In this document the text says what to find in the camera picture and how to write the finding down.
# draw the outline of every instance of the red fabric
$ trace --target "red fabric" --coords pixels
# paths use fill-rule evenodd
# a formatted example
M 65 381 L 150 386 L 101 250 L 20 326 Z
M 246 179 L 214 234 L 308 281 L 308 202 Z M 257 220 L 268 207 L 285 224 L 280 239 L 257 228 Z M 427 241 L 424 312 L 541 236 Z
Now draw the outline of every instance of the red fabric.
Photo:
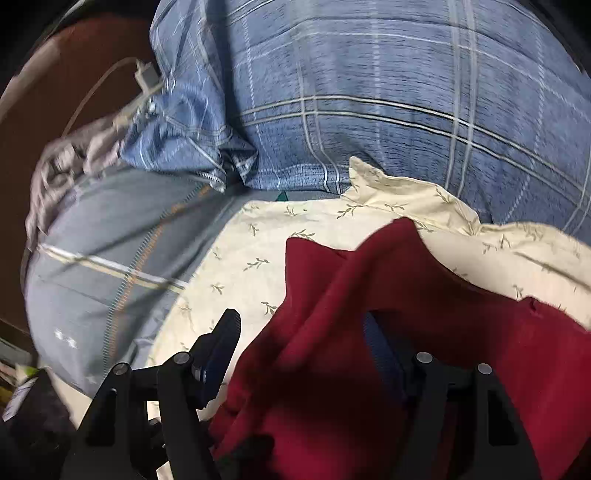
M 282 479 L 383 478 L 406 416 L 382 386 L 362 332 L 382 328 L 464 368 L 492 365 L 530 436 L 542 476 L 564 474 L 591 432 L 591 337 L 564 313 L 477 288 L 440 265 L 412 221 L 356 251 L 287 241 L 287 294 L 239 359 L 210 433 L 216 455 L 275 439 Z

